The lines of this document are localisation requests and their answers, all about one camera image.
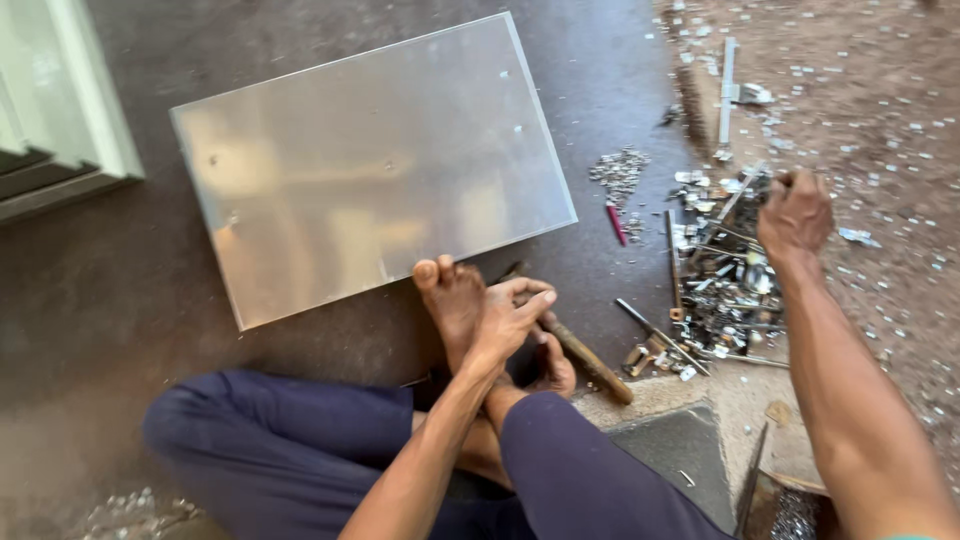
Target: navy blue pants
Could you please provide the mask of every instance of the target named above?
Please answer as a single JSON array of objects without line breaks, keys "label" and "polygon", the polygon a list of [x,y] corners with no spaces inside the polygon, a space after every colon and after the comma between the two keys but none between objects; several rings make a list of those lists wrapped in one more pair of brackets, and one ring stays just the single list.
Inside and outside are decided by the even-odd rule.
[{"label": "navy blue pants", "polygon": [[[148,446],[240,540],[335,538],[410,438],[412,391],[226,371],[178,384]],[[444,501],[431,538],[729,539],[563,398],[528,396],[500,439],[516,496]]]}]

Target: wooden hammer handle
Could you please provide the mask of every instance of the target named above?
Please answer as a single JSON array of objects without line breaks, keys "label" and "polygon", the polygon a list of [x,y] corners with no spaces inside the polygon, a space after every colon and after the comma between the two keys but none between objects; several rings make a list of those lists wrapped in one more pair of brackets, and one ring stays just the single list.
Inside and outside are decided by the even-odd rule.
[{"label": "wooden hammer handle", "polygon": [[580,364],[584,366],[584,370],[587,371],[591,377],[599,379],[606,384],[611,392],[613,392],[613,396],[617,401],[624,405],[629,405],[630,402],[634,400],[634,392],[631,391],[630,388],[627,388],[627,385],[607,367],[607,364],[601,362],[600,358],[598,358],[593,351],[577,339],[577,336],[573,335],[573,332],[570,331],[569,328],[559,322],[553,321],[548,325],[544,325],[543,329],[557,336],[557,340],[564,346],[564,349],[570,351],[580,360]]}]

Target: hammer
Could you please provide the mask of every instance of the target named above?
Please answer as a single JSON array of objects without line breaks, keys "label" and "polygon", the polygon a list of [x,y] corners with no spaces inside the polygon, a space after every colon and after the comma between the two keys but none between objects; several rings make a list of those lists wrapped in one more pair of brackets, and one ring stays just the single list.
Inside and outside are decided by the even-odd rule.
[{"label": "hammer", "polygon": [[[500,278],[498,282],[503,283],[513,278],[524,277],[529,270],[530,264],[522,260],[514,264],[510,272],[507,272],[507,275]],[[521,295],[516,298],[516,302],[524,304],[529,299],[530,295]],[[557,337],[557,341],[560,341],[564,349],[580,361],[580,365],[583,366],[584,371],[591,377],[606,384],[617,401],[628,405],[634,400],[634,392],[631,391],[630,388],[627,388],[627,385],[624,384],[606,364],[601,362],[600,358],[598,358],[593,351],[577,339],[577,336],[573,335],[573,332],[570,331],[569,328],[562,325],[560,321],[557,320],[557,315],[555,315],[553,311],[547,311],[541,317],[540,326]]]}]

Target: man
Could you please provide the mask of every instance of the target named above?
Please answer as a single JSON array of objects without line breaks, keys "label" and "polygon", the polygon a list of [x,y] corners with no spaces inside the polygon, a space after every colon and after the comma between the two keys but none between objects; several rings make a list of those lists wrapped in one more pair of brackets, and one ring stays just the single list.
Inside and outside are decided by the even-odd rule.
[{"label": "man", "polygon": [[[827,292],[817,254],[831,230],[822,179],[800,171],[773,183],[759,239],[783,289],[817,467],[854,540],[960,538],[923,430]],[[232,371],[160,397],[147,443],[241,539],[729,538],[566,401],[572,368],[536,325],[557,298],[549,284],[485,289],[449,257],[419,262],[414,281],[454,373],[428,413],[407,389]],[[503,364],[531,332],[544,375],[521,389]],[[445,500],[454,467],[516,496]]]}]

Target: metal plate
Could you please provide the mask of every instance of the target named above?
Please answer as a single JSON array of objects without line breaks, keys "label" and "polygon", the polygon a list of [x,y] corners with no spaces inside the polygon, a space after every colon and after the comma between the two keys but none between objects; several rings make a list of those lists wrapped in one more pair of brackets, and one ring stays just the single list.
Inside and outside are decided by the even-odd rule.
[{"label": "metal plate", "polygon": [[241,330],[577,221],[509,13],[172,116]]}]

